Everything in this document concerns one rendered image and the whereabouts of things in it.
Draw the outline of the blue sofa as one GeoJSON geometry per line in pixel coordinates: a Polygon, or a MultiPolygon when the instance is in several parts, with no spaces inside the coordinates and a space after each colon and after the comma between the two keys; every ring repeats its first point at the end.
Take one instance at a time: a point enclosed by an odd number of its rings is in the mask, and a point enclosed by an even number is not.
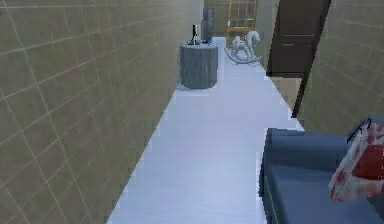
{"type": "Polygon", "coordinates": [[[384,123],[362,119],[345,135],[270,128],[259,172],[259,196],[267,224],[384,224],[379,196],[334,202],[328,184],[357,132],[384,123]]]}

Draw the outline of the red and white pouch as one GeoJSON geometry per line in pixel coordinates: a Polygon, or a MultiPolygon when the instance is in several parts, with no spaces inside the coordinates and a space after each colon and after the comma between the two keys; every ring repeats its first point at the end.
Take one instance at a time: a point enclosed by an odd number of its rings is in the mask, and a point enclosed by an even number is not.
{"type": "Polygon", "coordinates": [[[348,139],[328,189],[333,201],[379,196],[384,186],[384,123],[367,119],[348,139]]]}

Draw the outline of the grey round side table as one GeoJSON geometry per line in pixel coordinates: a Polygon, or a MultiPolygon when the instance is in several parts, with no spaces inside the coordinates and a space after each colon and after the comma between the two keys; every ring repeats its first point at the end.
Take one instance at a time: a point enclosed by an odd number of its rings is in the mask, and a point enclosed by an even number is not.
{"type": "Polygon", "coordinates": [[[218,47],[213,44],[180,46],[181,84],[189,89],[208,89],[218,80],[218,47]]]}

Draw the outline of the white rocking horse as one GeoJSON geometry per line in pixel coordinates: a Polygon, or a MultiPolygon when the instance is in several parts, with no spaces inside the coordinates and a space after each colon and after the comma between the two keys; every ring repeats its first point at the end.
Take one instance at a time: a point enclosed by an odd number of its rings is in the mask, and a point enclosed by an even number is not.
{"type": "Polygon", "coordinates": [[[232,48],[225,48],[224,51],[229,59],[231,59],[236,64],[250,64],[257,62],[262,59],[261,56],[256,56],[254,48],[257,43],[260,41],[260,35],[256,30],[251,30],[247,33],[244,40],[239,36],[236,36],[232,41],[232,48]],[[244,51],[246,54],[245,58],[238,56],[240,51],[244,51]]]}

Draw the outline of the grey tall cabinet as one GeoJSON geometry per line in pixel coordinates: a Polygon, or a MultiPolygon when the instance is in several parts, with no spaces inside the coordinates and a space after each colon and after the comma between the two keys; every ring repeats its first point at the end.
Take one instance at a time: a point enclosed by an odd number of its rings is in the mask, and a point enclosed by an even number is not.
{"type": "Polygon", "coordinates": [[[204,8],[203,19],[201,21],[201,38],[211,40],[213,36],[214,9],[204,8]]]}

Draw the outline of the orange shelf rack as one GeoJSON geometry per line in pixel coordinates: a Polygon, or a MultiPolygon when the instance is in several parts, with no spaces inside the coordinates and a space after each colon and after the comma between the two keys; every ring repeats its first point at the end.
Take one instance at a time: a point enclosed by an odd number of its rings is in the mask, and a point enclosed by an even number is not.
{"type": "Polygon", "coordinates": [[[255,29],[258,0],[229,0],[226,25],[226,47],[232,47],[236,36],[244,40],[255,29]]]}

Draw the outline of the dark brown room door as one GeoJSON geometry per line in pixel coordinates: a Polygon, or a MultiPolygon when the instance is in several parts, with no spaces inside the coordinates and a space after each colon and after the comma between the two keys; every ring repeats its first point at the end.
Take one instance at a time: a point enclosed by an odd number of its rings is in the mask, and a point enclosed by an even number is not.
{"type": "Polygon", "coordinates": [[[271,77],[311,70],[331,0],[280,0],[267,65],[271,77]]]}

